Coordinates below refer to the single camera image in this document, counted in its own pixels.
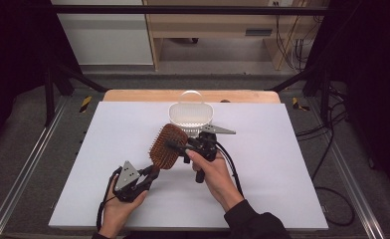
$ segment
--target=person's left hand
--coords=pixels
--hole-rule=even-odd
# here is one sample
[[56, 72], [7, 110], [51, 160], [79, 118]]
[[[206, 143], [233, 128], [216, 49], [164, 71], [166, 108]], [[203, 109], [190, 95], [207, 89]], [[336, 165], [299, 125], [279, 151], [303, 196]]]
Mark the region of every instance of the person's left hand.
[[148, 191], [143, 191], [139, 194], [133, 202], [121, 202], [113, 194], [114, 180], [110, 184], [110, 190], [108, 191], [107, 200], [111, 199], [104, 206], [104, 213], [102, 217], [102, 226], [99, 230], [100, 235], [107, 238], [115, 238], [123, 228], [130, 213], [142, 204]]

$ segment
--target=person's right hand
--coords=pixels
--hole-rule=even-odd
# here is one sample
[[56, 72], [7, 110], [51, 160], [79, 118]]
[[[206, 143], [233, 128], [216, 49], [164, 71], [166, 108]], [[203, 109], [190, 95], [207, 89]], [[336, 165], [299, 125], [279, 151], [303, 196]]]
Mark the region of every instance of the person's right hand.
[[217, 152], [216, 159], [211, 162], [199, 153], [189, 149], [186, 150], [186, 154], [192, 160], [192, 167], [195, 171], [204, 170], [208, 189], [226, 212], [244, 200], [244, 197], [233, 184], [226, 160], [220, 152]]

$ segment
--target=brush bristles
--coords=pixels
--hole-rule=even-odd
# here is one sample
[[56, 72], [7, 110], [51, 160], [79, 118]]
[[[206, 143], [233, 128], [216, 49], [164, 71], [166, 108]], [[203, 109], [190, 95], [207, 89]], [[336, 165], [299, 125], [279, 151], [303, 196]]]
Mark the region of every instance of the brush bristles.
[[180, 127], [171, 123], [163, 127], [149, 151], [152, 163], [161, 169], [170, 169], [179, 157], [177, 150], [166, 145], [167, 141], [183, 146], [188, 141], [188, 135]]

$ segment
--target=floor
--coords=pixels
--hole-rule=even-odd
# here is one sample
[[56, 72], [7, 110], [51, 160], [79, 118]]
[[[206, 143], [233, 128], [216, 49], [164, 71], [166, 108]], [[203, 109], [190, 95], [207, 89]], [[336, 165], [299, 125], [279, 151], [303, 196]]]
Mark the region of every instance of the floor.
[[[189, 39], [170, 39], [164, 43], [160, 68], [157, 72], [148, 68], [113, 68], [106, 72], [101, 68], [87, 68], [89, 78], [108, 88], [120, 89], [243, 89], [264, 90], [283, 82], [295, 71], [285, 67], [276, 72], [271, 64], [264, 43], [261, 40], [241, 41], [238, 39], [200, 39], [192, 44]], [[280, 92], [282, 103], [286, 104], [293, 130], [300, 132], [320, 124], [316, 117], [316, 104], [319, 98], [304, 98], [302, 82]], [[342, 83], [332, 83], [345, 92]], [[18, 178], [25, 164], [30, 164], [30, 154], [39, 136], [44, 132], [45, 120], [44, 89], [37, 88], [17, 98], [14, 110], [0, 133], [0, 208], [8, 209], [7, 218], [1, 219], [1, 238], [89, 238], [92, 231], [62, 231], [47, 226], [53, 208], [62, 192], [69, 175], [80, 141], [85, 137], [97, 101], [102, 94], [96, 93], [80, 83], [74, 82], [76, 91], [70, 98], [59, 97], [57, 102], [65, 102], [59, 124], [54, 131], [47, 133], [48, 143], [39, 145], [43, 149], [38, 163], [31, 164], [28, 177]], [[83, 99], [92, 96], [88, 110], [79, 113]], [[297, 98], [302, 108], [293, 107]], [[339, 99], [331, 98], [334, 106]], [[337, 107], [333, 116], [346, 117], [343, 106]], [[324, 154], [330, 134], [319, 131], [314, 138], [299, 137], [299, 147], [307, 169], [313, 174]], [[341, 171], [339, 162], [344, 161], [353, 175], [360, 193], [365, 199], [371, 214], [363, 213], [365, 207], [357, 206], [358, 199], [351, 194], [349, 182]], [[322, 232], [293, 232], [293, 238], [390, 238], [390, 182], [383, 171], [371, 169], [367, 153], [354, 127], [348, 120], [342, 120], [334, 127], [334, 142], [322, 164], [314, 185], [336, 190], [343, 197], [331, 191], [318, 189], [317, 195], [326, 210], [326, 217], [336, 223], [329, 223], [329, 230]], [[21, 197], [12, 200], [10, 206], [4, 203], [9, 195], [16, 192]], [[355, 205], [355, 218], [349, 204]], [[369, 231], [366, 223], [373, 216], [377, 228]], [[157, 238], [205, 238], [201, 235], [175, 233], [156, 234]]]

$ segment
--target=wooden edge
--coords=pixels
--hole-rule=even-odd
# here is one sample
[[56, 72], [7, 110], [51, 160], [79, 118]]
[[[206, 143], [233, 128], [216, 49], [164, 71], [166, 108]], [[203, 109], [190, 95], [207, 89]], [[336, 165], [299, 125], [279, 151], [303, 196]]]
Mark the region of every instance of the wooden edge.
[[[105, 93], [104, 102], [178, 102], [185, 90], [110, 90]], [[227, 100], [231, 103], [272, 103], [279, 104], [276, 92], [266, 91], [198, 91], [204, 102], [219, 103]], [[200, 102], [195, 94], [185, 95], [186, 102]]]

